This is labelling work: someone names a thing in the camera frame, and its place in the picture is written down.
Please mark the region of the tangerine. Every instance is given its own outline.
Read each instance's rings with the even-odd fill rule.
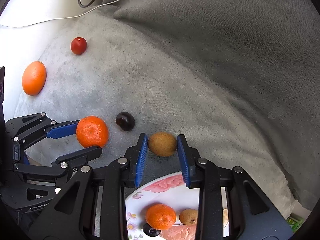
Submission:
[[[29,96],[37,95],[43,88],[47,78],[47,70],[40,61],[34,61],[24,70],[22,75],[23,91]]]
[[[94,145],[102,148],[108,142],[109,131],[102,119],[92,115],[80,120],[76,129],[76,137],[85,148]]]
[[[176,222],[177,216],[172,207],[156,204],[148,208],[146,213],[147,223],[158,230],[167,230]]]

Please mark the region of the robotic arm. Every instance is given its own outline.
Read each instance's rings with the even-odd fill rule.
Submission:
[[[0,207],[3,203],[15,214],[18,225],[23,216],[32,218],[25,239],[128,239],[124,188],[140,185],[146,134],[140,134],[137,145],[129,147],[124,157],[97,169],[88,161],[102,154],[98,146],[60,156],[51,167],[28,162],[28,147],[44,138],[75,134],[78,122],[56,123],[38,113],[11,119],[1,127],[5,147],[1,153]],[[292,236],[290,226],[242,167],[217,167],[189,147],[183,134],[177,137],[177,152],[186,186],[200,188],[196,240],[223,239],[220,187],[225,187],[228,203],[230,235],[225,240],[286,240]],[[30,181],[51,182],[52,186]],[[103,186],[103,193],[100,237],[96,237],[99,186]],[[150,227],[144,227],[144,232],[158,235]]]

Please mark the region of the white cable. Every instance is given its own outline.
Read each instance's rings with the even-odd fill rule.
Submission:
[[[98,6],[94,7],[94,8],[92,8],[91,10],[89,10],[89,11],[83,13],[83,14],[77,15],[77,16],[54,18],[54,19],[49,19],[49,20],[45,20],[45,21],[42,21],[42,22],[32,23],[32,24],[28,24],[28,25],[24,25],[24,26],[6,26],[6,25],[2,25],[2,24],[0,24],[0,26],[8,27],[8,28],[23,28],[23,27],[28,27],[28,26],[32,26],[32,25],[35,25],[35,24],[45,23],[45,22],[49,22],[49,21],[53,21],[53,20],[64,20],[64,19],[78,18],[78,17],[81,17],[81,16],[83,16],[83,15],[89,13],[89,12],[92,12],[93,10],[95,10],[95,9],[101,7],[101,6],[110,5],[110,4],[119,2],[119,1],[121,1],[121,0],[116,0],[116,1],[113,1],[113,2],[109,2],[109,3],[104,3],[104,4],[101,4],[101,5],[98,5]]]

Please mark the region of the cherry tomato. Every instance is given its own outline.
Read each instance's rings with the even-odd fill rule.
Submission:
[[[76,55],[81,55],[87,49],[87,41],[84,38],[76,37],[71,42],[71,51]]]

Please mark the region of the dark cherry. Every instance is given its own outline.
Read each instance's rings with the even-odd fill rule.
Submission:
[[[135,123],[133,116],[128,112],[121,112],[116,117],[116,124],[124,131],[131,131]]]
[[[161,230],[152,228],[148,223],[145,223],[142,227],[143,232],[150,237],[158,236],[161,233]]]

